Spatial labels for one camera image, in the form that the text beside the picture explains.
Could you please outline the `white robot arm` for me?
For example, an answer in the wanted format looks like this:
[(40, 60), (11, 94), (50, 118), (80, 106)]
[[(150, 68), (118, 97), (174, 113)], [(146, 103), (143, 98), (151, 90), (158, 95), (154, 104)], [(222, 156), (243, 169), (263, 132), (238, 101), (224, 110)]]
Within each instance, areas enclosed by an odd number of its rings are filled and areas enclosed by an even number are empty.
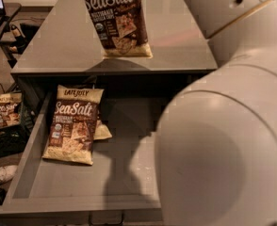
[(155, 135), (165, 226), (277, 226), (277, 0), (184, 0), (218, 68)]

